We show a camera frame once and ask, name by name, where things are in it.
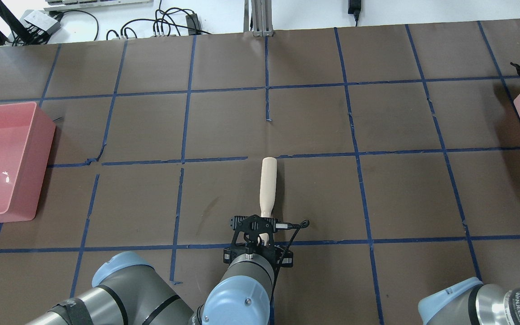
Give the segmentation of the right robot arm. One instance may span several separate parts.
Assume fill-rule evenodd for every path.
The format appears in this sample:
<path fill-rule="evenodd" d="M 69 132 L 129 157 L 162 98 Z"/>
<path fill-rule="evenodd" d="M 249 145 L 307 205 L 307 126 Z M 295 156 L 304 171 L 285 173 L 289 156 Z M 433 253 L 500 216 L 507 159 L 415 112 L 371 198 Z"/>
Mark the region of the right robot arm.
<path fill-rule="evenodd" d="M 418 312 L 424 325 L 520 325 L 520 288 L 472 277 L 421 299 Z"/>

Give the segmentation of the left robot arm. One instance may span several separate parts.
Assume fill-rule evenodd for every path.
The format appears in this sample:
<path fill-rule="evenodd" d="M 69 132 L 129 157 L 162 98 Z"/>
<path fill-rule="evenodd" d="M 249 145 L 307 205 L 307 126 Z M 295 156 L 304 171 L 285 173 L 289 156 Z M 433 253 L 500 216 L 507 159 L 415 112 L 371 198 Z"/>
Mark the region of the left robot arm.
<path fill-rule="evenodd" d="M 293 266 L 290 243 L 278 245 L 279 231 L 299 231 L 310 222 L 281 222 L 258 215 L 234 216 L 228 265 L 205 302 L 192 309 L 140 255 L 124 251 L 105 262 L 92 288 L 59 302 L 33 325 L 268 325 L 282 268 Z"/>

